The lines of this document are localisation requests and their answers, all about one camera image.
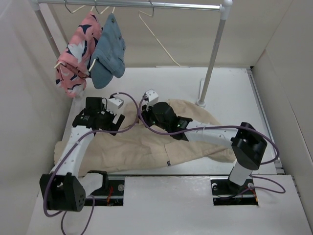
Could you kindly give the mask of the beige trousers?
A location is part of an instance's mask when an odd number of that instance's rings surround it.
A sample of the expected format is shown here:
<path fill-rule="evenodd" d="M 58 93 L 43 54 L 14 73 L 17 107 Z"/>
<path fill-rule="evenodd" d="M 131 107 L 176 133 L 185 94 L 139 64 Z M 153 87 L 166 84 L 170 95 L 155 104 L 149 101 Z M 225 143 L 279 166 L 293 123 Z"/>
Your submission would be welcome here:
<path fill-rule="evenodd" d="M 208 111 L 185 100 L 166 101 L 181 117 L 221 125 Z M 125 119 L 120 129 L 129 127 L 136 116 L 134 103 L 123 105 Z M 178 141 L 170 136 L 159 135 L 148 130 L 139 121 L 131 130 L 113 136 L 98 133 L 89 144 L 82 160 L 79 176 L 85 176 L 90 170 L 108 173 L 124 170 L 160 168 L 182 164 L 208 156 L 221 163 L 232 163 L 235 155 L 231 149 L 222 145 L 201 141 Z"/>

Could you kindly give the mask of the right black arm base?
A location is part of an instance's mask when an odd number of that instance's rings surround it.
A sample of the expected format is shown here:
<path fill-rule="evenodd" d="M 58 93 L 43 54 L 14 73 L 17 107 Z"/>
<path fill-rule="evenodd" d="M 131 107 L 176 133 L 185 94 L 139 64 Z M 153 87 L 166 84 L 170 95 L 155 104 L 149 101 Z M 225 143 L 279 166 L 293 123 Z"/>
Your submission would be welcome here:
<path fill-rule="evenodd" d="M 254 186 L 252 179 L 246 179 L 242 186 L 228 179 L 211 180 L 214 206 L 257 206 L 256 192 L 249 186 Z"/>

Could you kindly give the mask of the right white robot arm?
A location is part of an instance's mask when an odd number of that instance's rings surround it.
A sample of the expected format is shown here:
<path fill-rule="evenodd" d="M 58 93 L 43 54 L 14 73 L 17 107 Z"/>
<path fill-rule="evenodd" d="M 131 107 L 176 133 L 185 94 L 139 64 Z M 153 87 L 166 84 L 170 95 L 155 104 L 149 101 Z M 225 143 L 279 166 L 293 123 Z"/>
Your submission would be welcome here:
<path fill-rule="evenodd" d="M 233 150 L 236 163 L 226 180 L 228 194 L 237 194 L 244 189 L 250 174 L 259 169 L 267 147 L 263 136 L 247 122 L 234 127 L 205 124 L 178 116 L 166 102 L 143 105 L 140 118 L 145 126 L 157 126 L 164 130 L 164 135 L 178 141 L 201 141 Z"/>

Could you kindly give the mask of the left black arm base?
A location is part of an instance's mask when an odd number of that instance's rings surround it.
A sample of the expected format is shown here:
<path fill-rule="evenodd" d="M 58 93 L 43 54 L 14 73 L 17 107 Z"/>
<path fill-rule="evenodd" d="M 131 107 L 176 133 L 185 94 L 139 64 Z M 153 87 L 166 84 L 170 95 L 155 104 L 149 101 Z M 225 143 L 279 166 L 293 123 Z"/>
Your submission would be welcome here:
<path fill-rule="evenodd" d="M 124 204 L 124 180 L 109 180 L 108 186 L 92 193 L 95 206 L 116 207 Z"/>

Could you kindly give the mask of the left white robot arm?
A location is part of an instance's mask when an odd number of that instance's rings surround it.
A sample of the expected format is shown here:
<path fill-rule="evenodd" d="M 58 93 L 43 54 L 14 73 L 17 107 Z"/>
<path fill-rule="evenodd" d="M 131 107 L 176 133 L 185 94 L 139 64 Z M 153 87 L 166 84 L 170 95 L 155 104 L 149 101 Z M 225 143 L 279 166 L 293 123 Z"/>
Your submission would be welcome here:
<path fill-rule="evenodd" d="M 79 212 L 94 191 L 104 194 L 109 190 L 106 172 L 90 170 L 84 177 L 79 177 L 79 169 L 96 133 L 118 133 L 125 118 L 119 114 L 123 104 L 124 101 L 116 96 L 86 98 L 84 109 L 72 123 L 61 157 L 50 173 L 40 178 L 44 211 Z"/>

